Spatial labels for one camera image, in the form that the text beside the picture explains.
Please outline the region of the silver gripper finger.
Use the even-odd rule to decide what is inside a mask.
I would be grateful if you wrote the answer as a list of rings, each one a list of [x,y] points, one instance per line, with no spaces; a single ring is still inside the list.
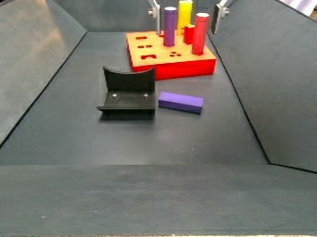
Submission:
[[[221,2],[214,6],[213,19],[211,19],[213,33],[218,32],[221,19],[229,14],[227,2],[229,0],[221,0]]]
[[[149,15],[157,20],[157,35],[161,35],[161,6],[157,0],[147,0],[150,9]]]

